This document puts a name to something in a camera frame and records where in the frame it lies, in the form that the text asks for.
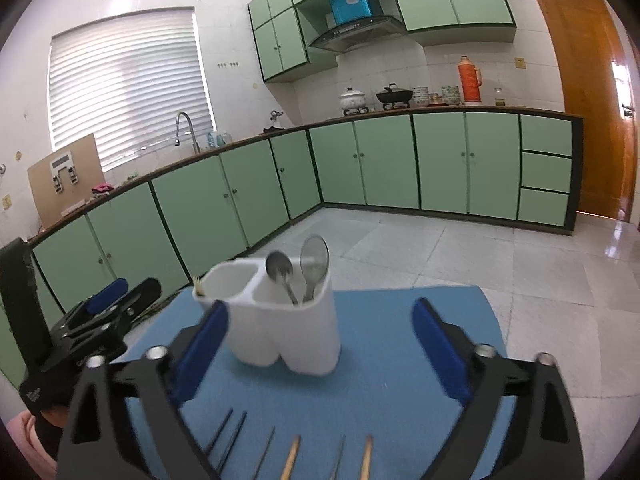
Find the window blind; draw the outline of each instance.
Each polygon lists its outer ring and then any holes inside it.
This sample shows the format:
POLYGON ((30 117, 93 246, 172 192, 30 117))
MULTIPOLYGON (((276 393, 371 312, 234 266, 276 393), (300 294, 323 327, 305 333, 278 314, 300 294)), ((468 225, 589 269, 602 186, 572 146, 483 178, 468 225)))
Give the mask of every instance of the window blind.
MULTIPOLYGON (((178 111, 197 136, 215 130, 193 9, 153 10, 55 36, 49 119, 58 150, 94 134, 104 171, 175 139, 178 111)), ((180 132, 188 132, 181 119, 180 132)))

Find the countertop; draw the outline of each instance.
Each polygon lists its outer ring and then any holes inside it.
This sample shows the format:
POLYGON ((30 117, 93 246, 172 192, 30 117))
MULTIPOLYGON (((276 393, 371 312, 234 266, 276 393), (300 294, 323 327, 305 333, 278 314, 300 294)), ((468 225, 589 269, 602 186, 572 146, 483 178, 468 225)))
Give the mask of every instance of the countertop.
POLYGON ((352 115, 348 117, 338 117, 333 119, 327 119, 325 121, 321 121, 318 123, 310 123, 304 124, 303 126, 296 126, 293 128, 288 128, 286 130, 278 130, 277 132, 271 132, 268 134, 258 134, 253 137, 247 137, 245 139, 236 140, 235 142, 231 142, 226 146, 221 148, 212 148, 210 150, 206 150, 205 152, 199 153, 197 155, 191 155, 187 158, 183 158, 178 162, 174 162, 173 164, 169 164, 162 168, 159 168, 151 173, 144 174, 136 179, 131 180, 130 182, 126 182, 120 186, 118 186, 114 191, 110 194, 101 196, 99 198, 95 198, 88 202, 87 204, 75 209, 65 217, 61 218, 58 222, 53 224, 48 229, 39 232, 33 238, 30 238, 29 244, 31 246, 37 245, 40 241, 49 237, 56 231, 62 229, 65 225, 69 224, 73 220, 81 217, 82 215, 88 213, 89 211, 95 209, 99 205, 108 202, 110 199, 132 189, 134 187, 140 186, 141 184, 145 184, 149 180, 153 180, 165 173, 169 173, 173 170, 178 170, 178 168, 182 168, 184 166, 188 166, 197 162, 199 160, 204 160, 205 158, 209 158, 210 156, 219 155, 220 153, 228 152, 228 150, 232 150, 235 148, 239 148, 241 146, 245 146, 248 144, 252 144, 253 142, 259 142, 260 140, 270 139, 271 137, 277 137, 280 135, 286 135, 292 132, 297 132, 300 130, 305 130, 308 128, 316 128, 318 126, 327 126, 329 124, 339 124, 345 123, 348 121, 359 121, 364 119, 373 119, 378 117, 387 117, 387 116, 395 116, 395 115, 407 115, 407 114, 425 114, 425 113, 447 113, 447 112, 500 112, 500 113, 529 113, 531 115, 537 116, 545 116, 545 117, 556 117, 560 119, 581 119, 582 117, 566 114, 564 112, 556 112, 554 110, 540 110, 537 108, 526 108, 526 107, 497 107, 497 106, 441 106, 441 107, 430 107, 430 108, 404 108, 398 110, 382 110, 379 112, 370 112, 367 114, 359 114, 352 115))

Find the faucet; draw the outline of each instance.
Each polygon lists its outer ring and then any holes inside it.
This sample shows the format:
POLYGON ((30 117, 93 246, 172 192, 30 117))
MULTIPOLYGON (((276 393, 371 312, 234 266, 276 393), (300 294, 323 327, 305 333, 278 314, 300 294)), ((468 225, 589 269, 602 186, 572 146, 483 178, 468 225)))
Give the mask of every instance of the faucet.
POLYGON ((191 118, 187 115, 187 112, 179 111, 175 117, 175 146, 180 146, 180 116, 184 115, 189 123, 189 131, 191 132, 191 140, 193 141, 193 152, 197 155, 200 153, 200 147, 196 142, 196 134, 193 131, 193 124, 191 124, 191 118))

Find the blue gripper pad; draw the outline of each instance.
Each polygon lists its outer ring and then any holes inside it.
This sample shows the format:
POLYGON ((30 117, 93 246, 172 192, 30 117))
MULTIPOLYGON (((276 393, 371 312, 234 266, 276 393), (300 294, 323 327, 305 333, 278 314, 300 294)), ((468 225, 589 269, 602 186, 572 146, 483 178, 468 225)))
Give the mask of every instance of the blue gripper pad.
POLYGON ((84 306, 89 314, 95 316, 100 314, 107 307, 111 306, 129 290, 129 283, 124 278, 118 278, 111 282, 103 290, 89 298, 88 303, 84 306))
POLYGON ((412 320, 415 335, 447 397, 465 406, 472 397, 466 374, 466 361, 460 357, 444 332, 444 323, 440 316, 427 299, 420 298, 414 303, 412 320))
POLYGON ((226 304, 216 301, 199 325, 178 333, 171 345, 172 354, 177 359, 168 373, 168 394, 174 406, 179 407, 193 399, 228 327, 226 304))

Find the blue box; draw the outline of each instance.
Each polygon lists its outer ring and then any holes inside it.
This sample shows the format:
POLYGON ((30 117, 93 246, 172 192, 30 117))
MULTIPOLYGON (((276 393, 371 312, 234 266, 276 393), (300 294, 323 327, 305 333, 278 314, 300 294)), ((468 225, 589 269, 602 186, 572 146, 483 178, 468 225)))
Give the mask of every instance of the blue box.
POLYGON ((382 14, 378 0, 330 0, 336 25, 382 14))

